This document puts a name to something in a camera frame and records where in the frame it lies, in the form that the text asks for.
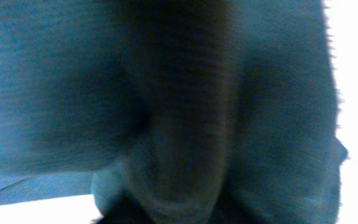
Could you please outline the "black garment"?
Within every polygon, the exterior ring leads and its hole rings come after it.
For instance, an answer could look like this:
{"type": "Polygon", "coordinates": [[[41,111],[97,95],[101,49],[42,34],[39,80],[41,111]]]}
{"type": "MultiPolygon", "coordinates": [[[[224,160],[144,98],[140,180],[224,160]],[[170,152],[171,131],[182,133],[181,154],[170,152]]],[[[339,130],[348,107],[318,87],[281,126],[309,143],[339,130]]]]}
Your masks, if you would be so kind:
{"type": "Polygon", "coordinates": [[[0,205],[105,223],[335,223],[321,1],[0,1],[0,205]]]}

